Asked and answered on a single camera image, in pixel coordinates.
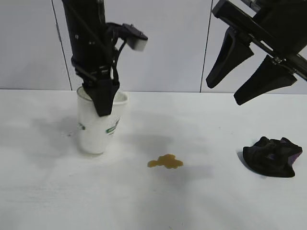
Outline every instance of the black cable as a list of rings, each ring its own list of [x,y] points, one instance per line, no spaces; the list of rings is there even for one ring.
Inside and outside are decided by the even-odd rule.
[[[127,43],[127,41],[124,40],[124,42],[121,44],[121,46],[120,46],[120,48],[119,48],[119,50],[118,50],[118,54],[117,54],[116,59],[115,59],[115,62],[114,62],[114,64],[115,64],[116,67],[117,67],[117,62],[118,62],[120,53],[121,53],[121,51],[123,50],[123,48],[125,47],[126,43]]]

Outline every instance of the black cloth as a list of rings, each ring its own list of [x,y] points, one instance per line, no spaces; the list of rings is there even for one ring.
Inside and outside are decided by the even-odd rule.
[[[259,174],[294,177],[292,165],[302,152],[301,147],[287,138],[269,140],[262,137],[254,146],[243,148],[243,158],[246,164]]]

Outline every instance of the brown liquid spill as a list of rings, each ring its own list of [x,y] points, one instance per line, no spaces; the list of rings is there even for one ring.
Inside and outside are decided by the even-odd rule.
[[[183,162],[176,160],[176,156],[172,154],[167,154],[165,156],[161,156],[157,161],[148,162],[147,166],[149,168],[156,166],[165,166],[167,169],[176,169],[180,166],[183,166]]]

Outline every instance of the cup rim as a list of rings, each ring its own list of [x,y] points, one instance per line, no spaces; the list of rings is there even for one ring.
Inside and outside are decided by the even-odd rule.
[[[82,98],[82,99],[88,101],[88,102],[93,102],[92,99],[90,99],[90,98],[88,99],[88,98],[86,98],[86,97],[84,97],[84,96],[81,95],[80,90],[82,90],[82,89],[83,89],[82,86],[80,86],[80,87],[77,89],[77,94],[78,94],[78,96],[79,96],[80,98]],[[122,91],[117,91],[117,93],[122,94],[123,97],[124,97],[124,100],[123,100],[123,101],[119,101],[119,102],[115,102],[115,101],[114,101],[114,102],[113,102],[113,105],[126,104],[126,103],[128,102],[128,95],[127,95],[125,92],[122,92]]]

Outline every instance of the paper cup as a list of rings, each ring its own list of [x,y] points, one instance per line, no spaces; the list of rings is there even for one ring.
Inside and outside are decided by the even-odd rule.
[[[83,87],[77,90],[77,94],[79,147],[86,153],[102,154],[112,139],[128,102],[128,96],[123,92],[117,92],[113,101],[112,113],[99,117],[92,99],[86,94]]]

